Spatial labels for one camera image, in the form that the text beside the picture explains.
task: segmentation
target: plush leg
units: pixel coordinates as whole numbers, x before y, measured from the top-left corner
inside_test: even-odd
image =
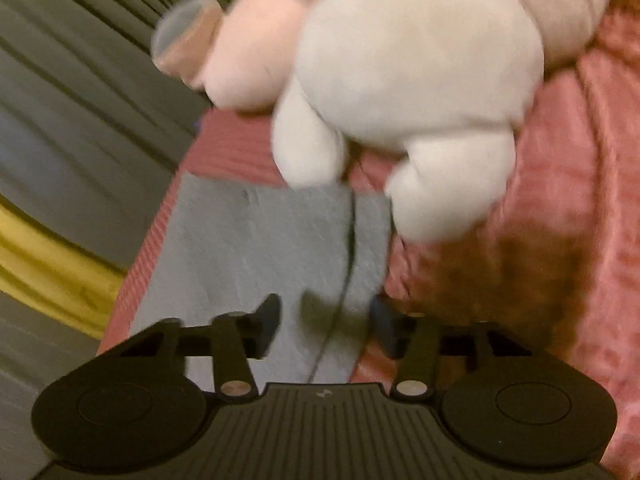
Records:
[[[348,157],[344,135],[318,116],[296,79],[276,108],[271,135],[273,158],[291,187],[328,184],[344,172]]]
[[[451,240],[484,219],[515,163],[510,127],[427,134],[407,153],[386,193],[398,233],[415,242]]]

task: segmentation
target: red striped fabric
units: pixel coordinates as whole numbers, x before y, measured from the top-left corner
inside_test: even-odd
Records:
[[[610,10],[595,45],[539,91],[518,134],[517,165],[487,225],[513,221],[594,237],[593,290],[568,361],[603,384],[619,422],[604,464],[640,478],[640,3]],[[358,190],[382,188],[394,161],[363,152],[349,171]],[[161,251],[180,173],[269,186],[284,183],[270,152],[270,119],[206,115],[122,287],[101,351],[122,341]],[[391,243],[386,293],[419,301],[430,293],[437,248]],[[353,381],[388,382],[394,366],[375,344]]]

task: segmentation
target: plush ear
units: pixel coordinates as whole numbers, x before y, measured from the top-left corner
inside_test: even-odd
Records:
[[[151,41],[151,57],[158,70],[191,88],[202,88],[200,72],[223,16],[216,0],[183,0],[169,10]]]

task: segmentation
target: pink plush toy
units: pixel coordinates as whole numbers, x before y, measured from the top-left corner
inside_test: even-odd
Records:
[[[184,0],[160,21],[152,57],[165,74],[204,89],[219,108],[268,110],[292,73],[313,0]]]
[[[385,189],[398,233],[462,236],[506,190],[545,71],[580,56],[608,1],[316,0],[273,118],[280,173],[322,186],[353,142],[404,153]]]

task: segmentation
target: gray fabric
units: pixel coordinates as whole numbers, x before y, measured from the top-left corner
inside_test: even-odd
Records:
[[[47,464],[31,406],[49,383],[91,359],[98,342],[0,293],[0,478],[28,480]]]
[[[252,362],[258,386],[346,382],[366,339],[369,301],[382,287],[390,226],[380,194],[187,174],[130,332],[165,317],[207,324],[277,293],[282,324],[270,355]],[[213,388],[209,360],[192,360],[188,377]]]
[[[148,53],[179,1],[0,0],[0,194],[123,267],[209,107]]]

